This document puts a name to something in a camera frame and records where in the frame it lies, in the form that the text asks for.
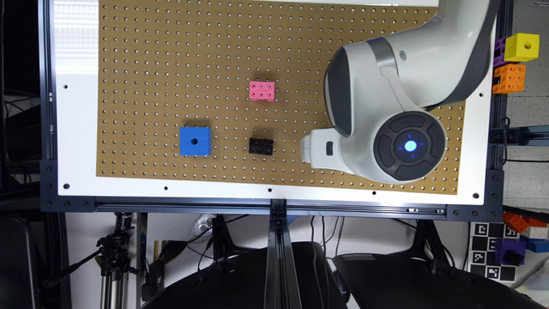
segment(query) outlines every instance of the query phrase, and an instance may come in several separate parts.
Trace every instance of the black cable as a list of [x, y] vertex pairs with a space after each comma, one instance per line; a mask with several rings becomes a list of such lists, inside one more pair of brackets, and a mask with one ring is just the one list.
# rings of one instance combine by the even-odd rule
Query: black cable
[[311, 218], [311, 242], [315, 241], [315, 226], [313, 222], [315, 221], [315, 216], [313, 215]]
[[[402, 221], [402, 220], [400, 220], [400, 219], [393, 219], [393, 220], [398, 221], [398, 222], [400, 222], [400, 223], [402, 223], [402, 224], [404, 224], [404, 225], [406, 225], [406, 226], [409, 226], [409, 227], [411, 227], [411, 228], [413, 228], [413, 229], [417, 229], [417, 227], [413, 226], [412, 224], [407, 223], [407, 222], [404, 222], [404, 221]], [[452, 261], [452, 267], [455, 268], [455, 260], [454, 260], [454, 257], [452, 256], [452, 253], [450, 253], [450, 251], [448, 250], [448, 248], [446, 248], [446, 246], [445, 246], [442, 242], [440, 243], [440, 245], [443, 247], [443, 250], [448, 254], [450, 261]]]
[[[231, 219], [231, 220], [229, 220], [229, 221], [225, 221], [225, 224], [234, 222], [234, 221], [236, 221], [236, 220], [240, 220], [240, 219], [242, 219], [242, 218], [244, 218], [244, 217], [247, 217], [247, 216], [248, 216], [248, 215], [241, 215], [240, 217], [236, 217], [236, 218]], [[196, 236], [194, 239], [191, 239], [191, 240], [187, 241], [187, 244], [190, 244], [191, 242], [196, 241], [197, 239], [200, 239], [207, 231], [211, 230], [212, 228], [214, 228], [214, 227], [213, 227], [213, 226], [212, 226], [212, 227], [208, 227], [206, 230], [204, 230], [204, 232], [200, 233], [200, 235]]]
[[326, 233], [325, 233], [326, 226], [324, 224], [324, 216], [323, 216], [323, 247], [324, 247], [324, 255], [323, 255], [323, 267], [324, 267], [324, 277], [326, 279], [326, 308], [329, 309], [329, 281], [328, 281], [328, 269], [326, 268]]
[[311, 245], [312, 245], [312, 272], [315, 275], [315, 281], [317, 282], [318, 295], [320, 296], [320, 308], [324, 309], [323, 291], [320, 289], [320, 281], [318, 280], [317, 272], [317, 248], [315, 248], [315, 216], [311, 218]]
[[462, 270], [467, 267], [467, 260], [469, 260], [469, 242], [471, 241], [471, 222], [468, 223], [467, 230], [467, 247], [465, 248], [465, 257], [463, 258]]
[[345, 217], [341, 219], [340, 234], [337, 236], [337, 245], [335, 246], [335, 256], [337, 257], [337, 251], [340, 248], [341, 235], [343, 234], [343, 225], [345, 224]]
[[[189, 250], [193, 251], [194, 253], [198, 254], [198, 255], [202, 255], [199, 251], [196, 251], [195, 249], [191, 248], [189, 245], [187, 245], [187, 248], [189, 248]], [[209, 257], [207, 255], [204, 255], [205, 258], [209, 258], [209, 259], [214, 259], [213, 257]]]
[[339, 222], [339, 220], [340, 220], [340, 217], [337, 217], [335, 219], [334, 231], [332, 231], [332, 235], [328, 238], [328, 240], [326, 240], [326, 244], [328, 244], [334, 238], [335, 230], [337, 229], [337, 223]]
[[204, 258], [204, 255], [206, 254], [206, 251], [209, 249], [209, 247], [212, 245], [214, 239], [213, 238], [210, 238], [208, 240], [208, 244], [206, 245], [206, 248], [204, 248], [204, 252], [202, 252], [200, 254], [200, 259], [198, 260], [198, 265], [196, 266], [196, 272], [198, 273], [199, 276], [201, 276], [201, 279], [202, 279], [202, 275], [200, 274], [200, 262], [202, 261], [202, 258]]

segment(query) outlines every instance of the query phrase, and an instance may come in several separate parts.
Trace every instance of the black block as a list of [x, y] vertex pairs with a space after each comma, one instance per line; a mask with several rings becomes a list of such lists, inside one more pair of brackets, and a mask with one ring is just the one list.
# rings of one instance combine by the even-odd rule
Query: black block
[[273, 155], [273, 142], [266, 138], [250, 138], [248, 152], [256, 155]]

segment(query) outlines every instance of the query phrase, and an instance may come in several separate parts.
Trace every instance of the blue block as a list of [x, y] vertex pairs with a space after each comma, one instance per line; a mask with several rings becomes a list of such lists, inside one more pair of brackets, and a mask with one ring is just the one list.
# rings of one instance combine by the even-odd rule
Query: blue block
[[534, 251], [536, 253], [541, 252], [549, 252], [549, 240], [546, 239], [537, 239], [537, 240], [530, 240], [526, 247], [530, 251]]
[[212, 129], [181, 127], [179, 128], [180, 155], [211, 155]]

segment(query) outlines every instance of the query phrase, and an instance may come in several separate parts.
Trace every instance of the floor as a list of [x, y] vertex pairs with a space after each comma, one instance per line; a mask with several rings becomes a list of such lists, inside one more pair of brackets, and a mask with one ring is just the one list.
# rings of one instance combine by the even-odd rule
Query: floor
[[[534, 0], [515, 1], [513, 33], [540, 35], [540, 57], [526, 62], [524, 91], [508, 98], [511, 127], [549, 124], [549, 7]], [[549, 160], [549, 148], [509, 148], [509, 158]], [[549, 209], [549, 164], [508, 162], [504, 166], [504, 203], [524, 208]]]
[[[511, 95], [508, 116], [511, 126], [549, 124], [549, 27], [546, 18], [549, 7], [535, 7], [534, 0], [515, 2], [513, 33], [540, 34], [540, 58], [526, 63], [527, 77], [525, 91]], [[549, 160], [549, 148], [510, 148], [511, 159]], [[525, 208], [549, 209], [549, 165], [535, 163], [509, 162], [504, 166], [505, 192], [504, 202], [508, 205]], [[194, 220], [199, 215], [155, 214], [149, 217], [148, 256], [152, 257], [152, 244], [155, 239], [189, 239]], [[103, 233], [108, 233], [110, 223], [101, 230], [92, 232], [92, 225], [83, 226], [82, 222], [111, 222], [109, 214], [68, 214], [69, 254], [71, 262], [84, 258], [94, 250], [95, 241]], [[311, 239], [311, 218], [299, 217], [290, 225], [292, 241]], [[452, 252], [455, 262], [461, 267], [467, 246], [468, 225], [464, 222], [436, 222], [441, 239]], [[335, 227], [335, 218], [326, 218], [326, 234], [330, 235]], [[250, 247], [264, 247], [267, 240], [268, 217], [250, 216], [231, 223], [229, 227], [235, 243]], [[315, 224], [316, 238], [321, 241], [322, 224], [320, 218]], [[335, 255], [337, 235], [327, 245], [329, 257]], [[390, 219], [347, 218], [341, 236], [339, 254], [349, 252], [388, 253], [409, 247], [413, 239], [413, 230]], [[193, 249], [203, 251], [205, 241], [197, 241]], [[522, 278], [533, 273], [538, 265], [547, 259], [547, 255], [529, 254], [529, 266], [523, 268]], [[166, 266], [166, 285], [196, 271], [199, 256], [191, 251], [184, 253]], [[209, 264], [202, 260], [202, 267]], [[94, 307], [99, 305], [100, 276], [94, 264], [86, 264], [71, 276], [73, 287], [73, 307]], [[135, 301], [130, 297], [130, 304]], [[349, 303], [349, 308], [358, 308]]]

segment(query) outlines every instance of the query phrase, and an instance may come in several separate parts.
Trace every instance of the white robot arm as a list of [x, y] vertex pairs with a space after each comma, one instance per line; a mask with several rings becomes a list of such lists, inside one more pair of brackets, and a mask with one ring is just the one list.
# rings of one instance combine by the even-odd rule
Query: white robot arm
[[443, 158], [443, 126], [422, 107], [465, 100], [486, 76], [499, 1], [440, 0], [425, 25], [343, 46], [324, 77], [334, 128], [301, 140], [314, 168], [404, 184]]

